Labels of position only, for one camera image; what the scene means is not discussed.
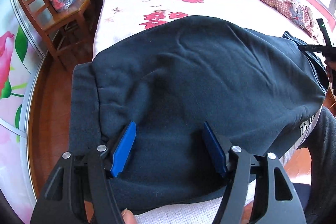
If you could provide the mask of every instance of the mattress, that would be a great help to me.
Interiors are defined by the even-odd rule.
[[[316,44],[300,27],[260,0],[104,0],[94,38],[93,58],[127,37],[188,15],[217,17],[276,37],[288,31],[308,44]],[[314,128],[319,114],[320,110],[304,128],[301,138],[281,158],[283,165]],[[245,204],[253,200],[254,189],[255,182],[251,182]],[[212,223],[220,202],[221,198],[169,205],[136,218],[139,224]]]

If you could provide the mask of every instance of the chair seat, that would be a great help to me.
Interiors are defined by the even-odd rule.
[[[73,14],[76,14],[80,11],[85,11],[89,5],[90,0],[75,0],[75,2],[71,4],[68,9],[54,15],[46,25],[42,26],[42,30],[45,32],[53,31],[53,27],[55,27],[58,23],[65,21]]]

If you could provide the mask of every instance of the wooden chair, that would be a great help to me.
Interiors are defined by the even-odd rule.
[[[92,9],[90,0],[76,0],[67,10],[59,13],[53,8],[49,0],[43,0],[44,5],[34,12],[31,11],[29,5],[36,0],[18,1],[29,21],[36,29],[38,34],[42,37],[42,40],[46,43],[48,50],[53,56],[54,60],[60,62],[65,69],[66,67],[62,63],[59,56],[65,51],[71,50],[81,42],[92,41],[89,26],[87,25],[84,18],[85,10],[88,8]],[[46,8],[48,8],[49,12],[51,13],[52,19],[49,22],[42,23],[38,19],[38,15],[40,15]],[[68,35],[69,33],[73,33],[76,29],[78,29],[78,27],[82,33],[83,39],[71,43]],[[50,34],[55,33],[57,30],[60,30],[62,39],[58,46],[55,47],[50,38]],[[68,40],[69,42],[69,44],[66,46],[63,45],[65,40]]]

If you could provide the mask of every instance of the hand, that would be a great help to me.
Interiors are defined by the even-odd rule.
[[[329,58],[326,58],[324,63],[327,65],[327,77],[329,78],[329,82],[333,82],[333,74],[331,70],[336,70],[336,62],[331,62]]]
[[[130,210],[125,209],[122,211],[121,215],[123,216],[125,224],[137,224],[137,221]]]

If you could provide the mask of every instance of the finger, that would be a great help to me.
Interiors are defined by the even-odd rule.
[[[336,62],[328,62],[329,68],[336,70]]]
[[[125,209],[121,215],[123,216],[125,224],[137,224],[137,221],[130,210]]]

